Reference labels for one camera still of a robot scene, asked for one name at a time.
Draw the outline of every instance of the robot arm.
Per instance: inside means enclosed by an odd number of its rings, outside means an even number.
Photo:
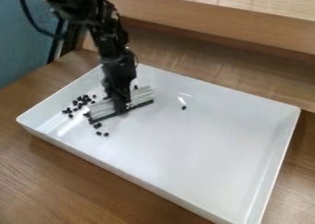
[[[30,23],[41,33],[53,36],[34,24],[26,9],[25,0],[20,0]],[[112,99],[118,114],[127,111],[130,102],[130,83],[136,78],[134,54],[126,48],[128,34],[123,29],[119,13],[107,0],[47,0],[52,12],[59,18],[85,26],[99,47],[99,62],[104,79],[102,85]]]

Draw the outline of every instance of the blue wall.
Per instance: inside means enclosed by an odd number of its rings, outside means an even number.
[[[55,32],[57,18],[43,0],[27,0],[40,27]],[[18,0],[0,0],[0,88],[46,65],[53,39],[38,33],[24,17]]]

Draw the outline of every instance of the black cable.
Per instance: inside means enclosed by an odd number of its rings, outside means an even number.
[[[46,30],[46,29],[40,28],[40,27],[36,24],[36,22],[35,22],[35,20],[33,19],[33,17],[31,16],[26,1],[25,1],[25,0],[19,0],[19,3],[21,4],[22,10],[23,10],[23,12],[24,12],[26,18],[28,19],[29,23],[31,24],[31,26],[33,26],[33,28],[34,28],[36,31],[38,31],[39,33],[44,34],[44,35],[46,35],[46,36],[55,38],[56,40],[61,40],[61,39],[64,38],[65,33],[62,33],[62,34],[59,34],[59,35],[55,35],[55,34],[49,32],[49,31]]]

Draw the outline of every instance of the white tray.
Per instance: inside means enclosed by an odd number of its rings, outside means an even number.
[[[72,120],[60,111],[78,95],[100,95],[100,79],[96,67],[17,121],[216,223],[261,221],[299,108],[140,65],[139,86],[156,91],[155,103],[105,121],[110,136],[96,136],[87,109]]]

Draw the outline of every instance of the wooden table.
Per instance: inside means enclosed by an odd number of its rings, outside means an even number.
[[[242,74],[240,65],[245,65],[247,57],[250,57],[253,66],[256,65],[257,69],[261,70],[260,73],[269,73],[267,70],[263,71],[266,66],[257,65],[262,60],[257,59],[256,63],[249,53],[246,57],[240,52],[217,46],[216,51],[211,49],[210,54],[205,50],[198,51],[199,47],[196,43],[190,45],[187,42],[182,44],[183,49],[176,44],[163,47],[161,42],[158,43],[158,36],[153,37],[157,38],[157,42],[145,44],[144,40],[136,38],[136,31],[133,34],[132,45],[137,51],[143,50],[139,54],[143,62],[156,63],[159,67],[164,65],[168,70],[208,81],[218,80],[219,78],[215,76],[219,76],[220,71],[229,71],[228,75],[222,75],[225,76],[225,80],[221,78],[219,84],[225,83],[232,88],[239,86],[239,90],[248,90],[263,96],[268,96],[269,92],[270,97],[275,95],[281,100],[280,92],[270,93],[273,92],[271,88],[260,88],[258,82],[257,85],[254,81],[243,83],[237,81],[236,76]],[[201,42],[199,44],[200,48],[204,48]],[[181,53],[180,50],[185,48],[192,48],[196,52]],[[227,59],[221,66],[211,66],[211,59],[213,62],[218,61],[219,57],[225,56],[223,53],[233,57]],[[208,56],[207,62],[203,62],[206,56]],[[198,65],[194,65],[193,60],[198,60]],[[74,51],[0,89],[0,223],[210,223],[30,135],[16,123],[15,119],[18,115],[86,73],[97,64],[97,61],[98,57],[93,52]],[[277,59],[273,61],[278,64],[281,62]],[[219,67],[216,74],[212,72],[213,67]],[[292,67],[291,65],[289,68],[291,74],[287,77],[291,79],[291,84],[294,85],[296,82],[295,87],[298,87],[300,83],[294,79]],[[302,72],[305,72],[304,66],[301,67]],[[296,75],[298,79],[302,77],[302,74]],[[278,80],[285,86],[288,83],[284,81],[284,76]],[[299,98],[297,102],[303,102],[303,99]],[[315,114],[303,112],[263,223],[315,223],[314,141]]]
[[[315,0],[110,0],[127,18],[315,54]]]

